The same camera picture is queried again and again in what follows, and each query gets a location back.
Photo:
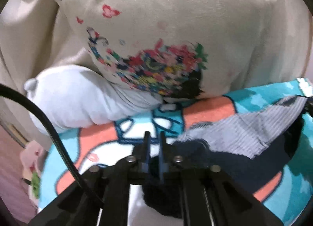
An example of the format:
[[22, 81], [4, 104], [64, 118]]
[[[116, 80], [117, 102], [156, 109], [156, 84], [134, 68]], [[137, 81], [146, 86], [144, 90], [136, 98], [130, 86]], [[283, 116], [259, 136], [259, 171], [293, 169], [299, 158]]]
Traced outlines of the turquoise cartoon fleece blanket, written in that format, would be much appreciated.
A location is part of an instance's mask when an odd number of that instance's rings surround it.
[[[80, 172], [95, 164], [111, 166], [128, 156], [142, 141], [145, 132], [151, 134], [151, 154], [159, 151], [157, 138], [164, 132], [172, 142], [192, 124], [217, 121], [235, 113], [259, 111], [281, 98], [309, 95], [312, 87], [303, 78], [285, 83], [251, 87], [230, 92], [223, 97], [196, 103], [181, 103], [165, 109], [155, 109], [130, 118], [84, 129], [71, 129], [60, 138]], [[255, 192], [285, 225], [291, 225], [312, 197], [312, 118], [305, 115], [303, 132], [297, 152], [265, 186]]]

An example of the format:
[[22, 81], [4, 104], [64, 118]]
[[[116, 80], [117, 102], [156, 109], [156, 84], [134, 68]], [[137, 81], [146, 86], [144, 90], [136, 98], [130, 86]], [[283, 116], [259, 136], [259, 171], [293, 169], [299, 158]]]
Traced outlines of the navy striped pants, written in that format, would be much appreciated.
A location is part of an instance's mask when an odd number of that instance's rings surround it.
[[299, 145], [308, 99], [288, 96], [267, 108], [193, 124], [172, 148], [196, 168], [218, 165], [255, 194], [287, 164]]

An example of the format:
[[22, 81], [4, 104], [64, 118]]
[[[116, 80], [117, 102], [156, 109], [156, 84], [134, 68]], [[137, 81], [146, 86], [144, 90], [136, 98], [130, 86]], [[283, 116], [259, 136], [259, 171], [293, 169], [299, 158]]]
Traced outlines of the cream floral butterfly pillow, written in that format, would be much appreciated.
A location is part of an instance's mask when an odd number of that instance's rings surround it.
[[171, 98], [230, 90], [276, 0], [55, 0], [99, 72]]

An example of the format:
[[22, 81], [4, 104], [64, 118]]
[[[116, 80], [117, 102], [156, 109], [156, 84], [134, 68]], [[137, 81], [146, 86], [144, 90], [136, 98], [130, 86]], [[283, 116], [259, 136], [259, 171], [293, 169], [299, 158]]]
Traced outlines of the white pillow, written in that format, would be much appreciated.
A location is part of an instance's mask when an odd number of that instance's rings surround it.
[[24, 84], [27, 98], [52, 123], [57, 133], [102, 125], [157, 107], [174, 110], [161, 96], [124, 89], [83, 66], [51, 67]]

